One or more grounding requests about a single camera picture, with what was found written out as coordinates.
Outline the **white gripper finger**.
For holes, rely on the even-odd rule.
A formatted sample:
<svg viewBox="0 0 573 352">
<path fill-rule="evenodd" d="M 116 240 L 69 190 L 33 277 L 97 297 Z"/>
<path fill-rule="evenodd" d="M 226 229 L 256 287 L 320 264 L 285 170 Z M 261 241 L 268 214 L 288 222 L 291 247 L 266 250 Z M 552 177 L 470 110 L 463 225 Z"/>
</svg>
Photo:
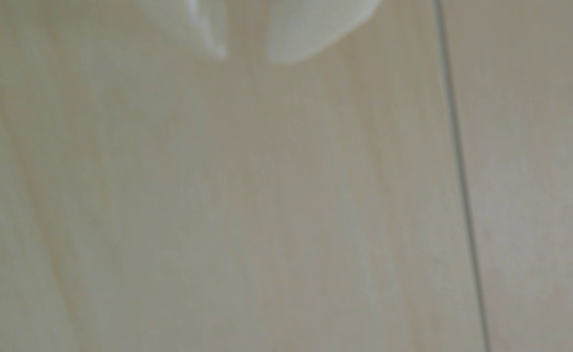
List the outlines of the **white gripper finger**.
<svg viewBox="0 0 573 352">
<path fill-rule="evenodd" d="M 226 60 L 228 7 L 224 1 L 138 1 L 166 36 L 202 58 Z"/>
<path fill-rule="evenodd" d="M 270 6 L 266 56 L 271 63 L 308 60 L 371 20 L 382 1 L 276 1 Z"/>
</svg>

